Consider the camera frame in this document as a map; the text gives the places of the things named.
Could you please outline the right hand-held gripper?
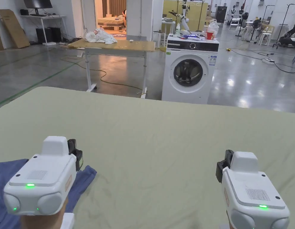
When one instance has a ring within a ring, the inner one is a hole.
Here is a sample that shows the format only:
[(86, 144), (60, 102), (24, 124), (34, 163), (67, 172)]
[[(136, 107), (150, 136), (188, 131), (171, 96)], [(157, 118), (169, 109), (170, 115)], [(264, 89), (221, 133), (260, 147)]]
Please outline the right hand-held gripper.
[(252, 152), (225, 151), (217, 163), (216, 178), (221, 183), (229, 223), (220, 229), (286, 229), (290, 211), (278, 191), (259, 171)]

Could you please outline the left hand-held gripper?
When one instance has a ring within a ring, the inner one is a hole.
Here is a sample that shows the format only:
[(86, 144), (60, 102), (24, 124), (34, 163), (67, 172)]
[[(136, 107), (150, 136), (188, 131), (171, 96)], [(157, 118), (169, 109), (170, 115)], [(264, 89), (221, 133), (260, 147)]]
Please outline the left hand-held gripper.
[[(3, 198), (8, 213), (20, 217), (58, 213), (82, 165), (83, 152), (76, 148), (75, 139), (48, 136), (41, 153), (6, 183)], [(74, 214), (64, 212), (60, 229), (72, 229), (74, 222)]]

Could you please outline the person's left hand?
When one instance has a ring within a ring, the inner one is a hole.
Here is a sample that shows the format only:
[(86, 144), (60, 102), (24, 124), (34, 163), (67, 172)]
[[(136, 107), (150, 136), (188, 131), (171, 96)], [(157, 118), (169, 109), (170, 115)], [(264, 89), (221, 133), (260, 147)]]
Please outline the person's left hand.
[(60, 229), (66, 205), (54, 215), (21, 216), (22, 229)]

